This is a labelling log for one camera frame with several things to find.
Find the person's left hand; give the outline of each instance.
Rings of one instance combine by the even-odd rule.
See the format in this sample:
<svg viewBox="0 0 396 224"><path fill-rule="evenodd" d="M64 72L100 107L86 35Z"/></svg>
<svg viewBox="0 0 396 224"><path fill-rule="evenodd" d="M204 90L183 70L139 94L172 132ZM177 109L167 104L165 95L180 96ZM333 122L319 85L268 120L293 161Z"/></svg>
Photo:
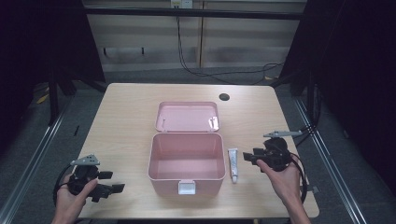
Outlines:
<svg viewBox="0 0 396 224"><path fill-rule="evenodd" d="M69 181L70 175L64 178L64 183ZM88 182L79 195L69 192L67 185L62 185L57 192L56 211L52 224L74 223L81 213L88 194L96 187L98 180Z"/></svg>

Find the open box lid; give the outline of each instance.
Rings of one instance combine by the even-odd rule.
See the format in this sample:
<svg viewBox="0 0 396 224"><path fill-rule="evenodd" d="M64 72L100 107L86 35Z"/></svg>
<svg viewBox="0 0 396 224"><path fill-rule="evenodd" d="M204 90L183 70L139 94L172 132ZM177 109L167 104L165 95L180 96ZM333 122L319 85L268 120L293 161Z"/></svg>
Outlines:
<svg viewBox="0 0 396 224"><path fill-rule="evenodd" d="M213 133L219 130L213 102L162 102L155 127L161 133Z"/></svg>

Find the box latch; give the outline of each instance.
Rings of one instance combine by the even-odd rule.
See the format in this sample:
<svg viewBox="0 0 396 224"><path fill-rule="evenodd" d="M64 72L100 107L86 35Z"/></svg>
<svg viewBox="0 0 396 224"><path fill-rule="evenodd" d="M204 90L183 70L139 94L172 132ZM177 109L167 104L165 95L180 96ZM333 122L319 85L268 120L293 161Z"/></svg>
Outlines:
<svg viewBox="0 0 396 224"><path fill-rule="evenodd" d="M180 180L178 182L178 194L195 194L195 181L193 180Z"/></svg>

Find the gray carpet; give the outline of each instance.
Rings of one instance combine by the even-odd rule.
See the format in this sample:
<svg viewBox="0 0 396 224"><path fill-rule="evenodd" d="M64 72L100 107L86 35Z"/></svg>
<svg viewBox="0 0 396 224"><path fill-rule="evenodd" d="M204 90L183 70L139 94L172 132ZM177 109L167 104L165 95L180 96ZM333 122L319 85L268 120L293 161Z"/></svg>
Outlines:
<svg viewBox="0 0 396 224"><path fill-rule="evenodd" d="M246 68L213 68L206 69L207 73L245 71ZM262 79L263 73L218 75L233 84L248 85L259 81L259 85L266 85L270 80ZM142 71L133 73L107 73L107 84L112 82L141 82L141 83L200 83L224 84L213 77L198 77L182 69ZM35 174L35 178L24 196L12 223L50 223L54 212L52 202L53 184L64 166L75 159L84 143L91 127L97 108L103 94L99 91L77 82L78 92L71 99L71 104L65 111L64 120L53 138L44 160ZM294 100L290 96L289 86L276 88L276 94L284 111L291 130L299 130L304 123L297 110ZM61 95L61 104L66 100ZM0 160L1 184L0 205L4 205L7 196L17 185L19 177L24 171L26 162L30 160L47 129L50 117L49 102L36 105L35 101L29 106L23 118L21 131L12 145ZM336 121L334 115L324 105L318 123L318 130L322 135L332 158L338 165L347 185L359 203L368 223L393 223L396 220L396 199L393 197L375 171L364 161L359 149L352 141L345 138L344 130ZM304 162L311 186L317 187L315 194L320 214L312 218L313 223L353 223L343 201L334 186L328 171L311 139L303 141L299 147L299 154ZM285 223L285 218L269 218L262 223ZM226 220L227 223L247 223L246 220ZM117 220L94 220L92 223L118 223ZM142 220L121 220L119 223L151 223Z"/></svg>

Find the forearm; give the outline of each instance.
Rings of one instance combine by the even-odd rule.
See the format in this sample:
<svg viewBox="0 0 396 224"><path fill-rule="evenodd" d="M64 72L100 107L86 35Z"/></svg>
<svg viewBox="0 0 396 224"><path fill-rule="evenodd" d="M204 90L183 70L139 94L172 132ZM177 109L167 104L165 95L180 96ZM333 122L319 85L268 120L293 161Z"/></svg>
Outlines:
<svg viewBox="0 0 396 224"><path fill-rule="evenodd" d="M305 212L300 198L287 199L284 202L292 224L310 224L308 215Z"/></svg>

